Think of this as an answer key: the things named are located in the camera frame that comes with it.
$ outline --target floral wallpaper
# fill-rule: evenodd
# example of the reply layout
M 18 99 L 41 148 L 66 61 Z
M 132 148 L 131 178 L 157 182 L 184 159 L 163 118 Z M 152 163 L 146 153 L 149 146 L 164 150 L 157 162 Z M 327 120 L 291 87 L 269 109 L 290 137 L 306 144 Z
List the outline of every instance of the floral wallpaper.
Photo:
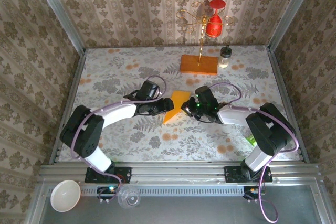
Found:
M 46 0 L 0 0 L 0 223 L 23 223 L 78 55 Z
M 275 53 L 336 209 L 336 0 L 304 0 Z
M 178 19 L 175 14 L 186 9 L 194 15 L 201 10 L 192 7 L 211 0 L 60 0 L 87 48 L 165 46 L 198 44 L 200 26 L 193 34 L 181 27 L 192 20 Z M 223 28 L 216 39 L 206 37 L 208 44 L 265 45 L 272 36 L 290 0 L 225 0 L 223 15 L 233 22 Z
M 203 52 L 218 57 L 221 48 L 205 46 Z M 230 65 L 226 69 L 218 68 L 216 76 L 180 73 L 181 54 L 195 55 L 199 46 L 90 48 L 86 51 L 73 107 L 83 104 L 100 108 L 120 101 L 155 74 L 167 83 L 164 97 L 171 97 L 174 90 L 190 91 L 195 96 L 195 90 L 201 86 L 229 82 L 242 91 L 243 97 L 234 103 L 237 106 L 258 108 L 271 102 L 286 115 L 266 46 L 231 48 Z M 152 81 L 163 90 L 160 79 Z M 229 86 L 213 87 L 212 91 L 219 102 L 229 102 L 238 96 Z M 115 162 L 241 161 L 254 149 L 244 138 L 251 135 L 248 127 L 202 123 L 184 112 L 163 125 L 164 116 L 135 116 L 113 123 L 102 131 L 99 147 Z M 299 155 L 279 154 L 276 159 L 299 160 Z M 76 161 L 66 145 L 59 161 Z

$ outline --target purple cable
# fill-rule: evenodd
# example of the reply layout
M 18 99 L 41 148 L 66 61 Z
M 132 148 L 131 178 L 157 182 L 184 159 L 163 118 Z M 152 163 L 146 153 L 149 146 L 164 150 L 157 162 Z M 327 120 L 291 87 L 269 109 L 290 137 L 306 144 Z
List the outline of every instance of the purple cable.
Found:
M 163 83 L 164 83 L 164 90 L 163 90 L 163 93 L 162 93 L 160 96 L 158 96 L 158 98 L 156 98 L 156 99 L 153 99 L 153 100 L 147 100 L 147 101 L 141 101 L 141 103 L 150 103 L 150 102 L 158 101 L 158 100 L 161 99 L 161 97 L 163 97 L 163 95 L 165 94 L 165 92 L 166 92 L 166 90 L 167 90 L 167 83 L 166 83 L 166 81 L 165 81 L 161 76 L 156 76 L 156 75 L 149 76 L 149 77 L 147 78 L 147 80 L 150 79 L 150 78 L 154 78 L 154 77 L 160 78 L 160 79 L 163 81 Z M 94 115 L 94 114 L 97 113 L 97 112 L 109 111 L 109 110 L 111 110 L 111 109 L 113 109 L 113 108 L 115 108 L 116 106 L 121 105 L 121 104 L 135 104 L 135 103 L 137 103 L 137 102 L 139 102 L 139 101 L 120 101 L 120 102 L 116 102 L 116 103 L 113 103 L 113 104 L 109 104 L 109 105 L 106 105 L 106 106 L 104 106 L 104 107 L 102 107 L 102 108 L 100 108 L 100 109 L 97 109 L 97 110 L 92 111 L 92 112 L 89 113 L 89 114 L 84 118 L 84 120 L 79 124 L 79 126 L 78 126 L 78 128 L 77 128 L 77 130 L 76 130 L 76 133 L 75 133 L 75 135 L 73 136 L 72 143 L 71 143 L 71 156 L 72 156 L 72 158 L 82 160 L 82 161 L 83 161 L 84 163 L 86 163 L 91 169 L 93 169 L 96 173 L 99 173 L 99 174 L 104 175 L 104 176 L 110 176 L 110 177 L 113 177 L 113 178 L 117 179 L 118 182 L 119 182 L 118 188 L 121 187 L 121 184 L 122 184 L 121 179 L 120 179 L 118 176 L 114 175 L 114 174 L 109 174 L 109 173 L 104 173 L 104 172 L 99 171 L 98 169 L 96 169 L 95 167 L 93 167 L 88 161 L 86 161 L 84 158 L 80 157 L 79 155 L 76 156 L 76 152 L 75 152 L 75 150 L 74 150 L 74 149 L 75 149 L 75 144 L 76 144 L 76 141 L 77 141 L 77 138 L 78 138 L 78 135 L 79 135 L 80 130 L 82 129 L 82 127 L 84 126 L 84 124 L 86 123 L 86 121 L 87 121 L 92 115 Z
M 231 103 L 233 102 L 236 102 L 238 101 L 239 99 L 242 98 L 243 94 L 241 93 L 241 90 L 239 89 L 239 87 L 237 87 L 236 85 L 232 84 L 232 83 L 229 83 L 229 82 L 219 82 L 219 83 L 216 83 L 216 84 L 213 84 L 211 85 L 209 88 L 212 88 L 212 87 L 215 87 L 215 86 L 218 86 L 218 85 L 229 85 L 229 86 L 232 86 L 234 87 L 236 90 L 238 90 L 239 92 L 239 97 L 237 99 L 234 99 L 232 101 L 230 101 L 228 104 L 230 105 Z
M 267 116 L 268 118 L 271 118 L 273 121 L 275 121 L 276 123 L 278 123 L 281 127 L 283 127 L 283 129 L 285 131 L 287 131 L 287 133 L 291 136 L 291 138 L 293 139 L 293 141 L 295 142 L 295 147 L 293 149 L 290 149 L 290 150 L 283 150 L 283 151 L 280 151 L 279 153 L 289 153 L 289 152 L 295 152 L 298 150 L 299 148 L 299 141 L 297 140 L 297 138 L 295 137 L 294 133 L 290 130 L 289 127 L 287 127 L 284 123 L 282 123 L 279 119 L 277 119 L 276 117 L 272 116 L 271 114 L 268 114 L 262 110 L 259 110 L 259 109 L 255 109 L 255 108 L 246 108 L 246 107 L 235 107 L 235 106 L 232 106 L 231 108 L 233 109 L 236 109 L 236 110 L 252 110 L 252 111 L 255 111 L 255 112 L 258 112 L 264 116 Z M 262 215 L 264 215 L 265 219 L 269 222 L 269 223 L 276 223 L 278 220 L 279 220 L 279 214 L 278 214 L 278 210 L 277 208 L 275 207 L 275 205 L 270 202 L 270 201 L 267 201 L 267 200 L 264 200 L 261 198 L 261 186 L 263 184 L 263 177 L 264 177 L 264 174 L 265 174 L 265 171 L 266 171 L 266 167 L 269 163 L 271 163 L 271 161 L 276 157 L 273 156 L 265 165 L 264 167 L 262 168 L 262 171 L 261 171 L 261 174 L 260 174 L 260 181 L 259 181 L 259 186 L 258 186 L 258 189 L 259 189 L 259 192 L 258 192 L 258 198 L 259 198 L 259 204 L 260 204 L 260 210 L 262 212 Z M 264 210 L 264 207 L 262 205 L 262 202 L 267 202 L 267 203 L 270 203 L 271 206 L 274 208 L 275 210 L 275 213 L 276 213 L 276 218 L 275 220 L 270 220 L 267 215 L 265 214 L 265 210 Z

